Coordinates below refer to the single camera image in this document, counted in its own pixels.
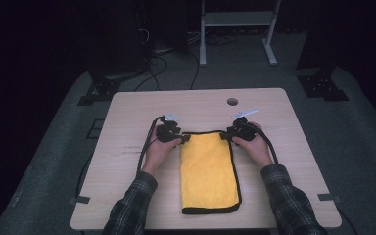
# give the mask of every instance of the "folded cloth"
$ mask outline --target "folded cloth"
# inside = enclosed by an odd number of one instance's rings
[[[221,131],[189,132],[181,147],[182,213],[235,212],[241,204],[240,186],[231,144]]]

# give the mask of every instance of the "hand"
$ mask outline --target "hand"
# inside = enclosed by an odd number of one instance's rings
[[[249,124],[261,129],[261,125],[255,122],[249,121]],[[232,140],[234,143],[243,147],[249,154],[250,158],[252,158],[261,168],[273,164],[273,161],[268,153],[267,143],[259,134],[257,134],[256,137],[250,142],[239,137],[233,137]]]
[[[152,132],[149,141],[150,145],[146,151],[146,160],[142,167],[142,171],[150,173],[152,176],[155,175],[158,168],[165,161],[169,151],[182,142],[181,139],[174,139],[166,143],[159,141],[157,137],[157,128],[158,126],[155,126],[154,131]]]

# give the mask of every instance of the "plaid shirt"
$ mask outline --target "plaid shirt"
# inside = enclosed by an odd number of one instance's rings
[[[279,234],[326,234],[325,229],[316,221],[306,194],[292,185],[285,166],[269,165],[261,170],[261,177],[269,195]],[[146,212],[157,187],[155,178],[141,171],[124,198],[115,203],[102,234],[144,234]]]

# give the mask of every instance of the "gray carpet floor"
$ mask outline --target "gray carpet floor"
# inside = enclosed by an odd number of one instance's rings
[[[349,101],[325,102],[306,96],[297,75],[314,74],[316,70],[295,70],[305,38],[305,34],[275,34],[272,46],[278,60],[276,67],[265,56],[262,35],[238,36],[234,43],[209,46],[208,65],[199,69],[193,89],[285,89],[326,184],[341,201],[337,206],[359,234],[376,234],[376,110],[354,77],[340,68],[335,69],[332,79]],[[198,57],[198,46],[190,50]],[[167,61],[167,68],[157,76],[159,88],[189,89],[197,69],[194,57],[173,52],[161,58]],[[153,73],[164,67],[164,61],[152,60]],[[133,91],[149,76],[146,72],[127,80],[120,91]],[[71,198],[97,144],[97,139],[87,138],[88,131],[94,119],[105,118],[110,106],[109,102],[77,105],[90,84],[90,76],[85,73],[70,89],[1,216],[0,234],[80,234],[70,227],[74,210]],[[139,88],[156,89],[153,79]],[[328,232],[353,234],[345,220]]]

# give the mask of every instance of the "table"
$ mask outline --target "table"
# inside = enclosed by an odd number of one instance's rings
[[[227,104],[229,98],[238,105]],[[262,125],[279,163],[288,168],[295,186],[309,197],[322,226],[337,227],[341,218],[333,201],[320,201],[329,194],[307,144],[286,92],[280,88],[124,92],[113,98],[70,225],[77,230],[102,229],[114,203],[124,196],[135,177],[136,167],[152,120],[172,112],[180,117],[182,131],[225,130],[232,115],[258,109],[247,116]],[[157,172],[159,187],[149,206],[146,229],[223,229],[276,227],[268,196],[256,165],[246,152],[233,145],[243,203],[228,214],[184,215],[181,213],[180,148]]]
[[[271,39],[276,26],[281,0],[276,0],[273,11],[262,12],[206,12],[206,0],[202,1],[201,9],[201,43],[200,65],[207,65],[206,27],[211,26],[257,26],[268,25],[267,37],[262,40],[268,61],[277,65],[276,57],[271,49]]]

